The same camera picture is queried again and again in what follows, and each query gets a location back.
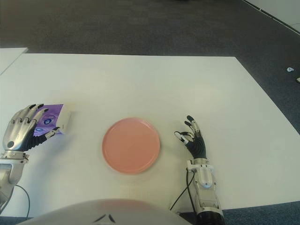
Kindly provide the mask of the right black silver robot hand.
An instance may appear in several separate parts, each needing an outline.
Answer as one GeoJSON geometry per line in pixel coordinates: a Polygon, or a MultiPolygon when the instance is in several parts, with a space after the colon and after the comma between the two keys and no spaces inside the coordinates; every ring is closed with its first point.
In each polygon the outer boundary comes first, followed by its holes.
{"type": "Polygon", "coordinates": [[[174,135],[186,146],[194,159],[207,159],[205,142],[197,122],[188,115],[184,123],[191,129],[191,132],[175,131],[174,135]]]}

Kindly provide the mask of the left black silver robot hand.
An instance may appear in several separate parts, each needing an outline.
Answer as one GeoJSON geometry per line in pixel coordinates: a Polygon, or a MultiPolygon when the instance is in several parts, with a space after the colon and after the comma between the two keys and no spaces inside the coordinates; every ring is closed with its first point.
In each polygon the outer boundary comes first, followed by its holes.
{"type": "Polygon", "coordinates": [[[4,150],[28,151],[42,144],[60,130],[60,127],[55,127],[43,135],[34,136],[37,123],[44,113],[48,111],[43,106],[43,104],[33,104],[15,113],[4,133],[2,143],[4,150]]]}

